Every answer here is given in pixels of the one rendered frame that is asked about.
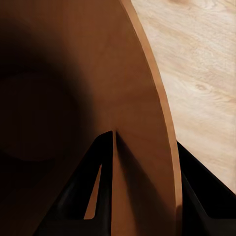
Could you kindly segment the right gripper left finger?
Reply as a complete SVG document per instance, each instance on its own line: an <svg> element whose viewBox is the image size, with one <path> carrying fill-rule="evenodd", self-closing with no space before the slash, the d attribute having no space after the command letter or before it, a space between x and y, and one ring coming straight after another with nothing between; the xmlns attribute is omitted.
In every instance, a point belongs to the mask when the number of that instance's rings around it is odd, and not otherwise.
<svg viewBox="0 0 236 236"><path fill-rule="evenodd" d="M84 219L102 164L95 217ZM111 236L113 132L96 137L32 236Z"/></svg>

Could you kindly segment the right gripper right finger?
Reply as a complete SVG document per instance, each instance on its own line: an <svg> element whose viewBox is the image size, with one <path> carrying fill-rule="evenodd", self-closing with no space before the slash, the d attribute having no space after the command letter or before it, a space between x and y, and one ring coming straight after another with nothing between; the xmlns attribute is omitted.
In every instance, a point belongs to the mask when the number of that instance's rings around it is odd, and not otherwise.
<svg viewBox="0 0 236 236"><path fill-rule="evenodd" d="M236 194L178 141L182 236L236 236Z"/></svg>

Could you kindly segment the trash can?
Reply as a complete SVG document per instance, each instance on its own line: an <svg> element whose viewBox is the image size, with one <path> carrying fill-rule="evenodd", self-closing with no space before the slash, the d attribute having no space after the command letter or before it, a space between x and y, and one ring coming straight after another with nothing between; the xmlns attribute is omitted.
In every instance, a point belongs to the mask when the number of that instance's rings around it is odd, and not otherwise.
<svg viewBox="0 0 236 236"><path fill-rule="evenodd" d="M136 9L0 0L0 236L32 236L109 131L111 236L182 236L174 123ZM101 168L84 219L95 217Z"/></svg>

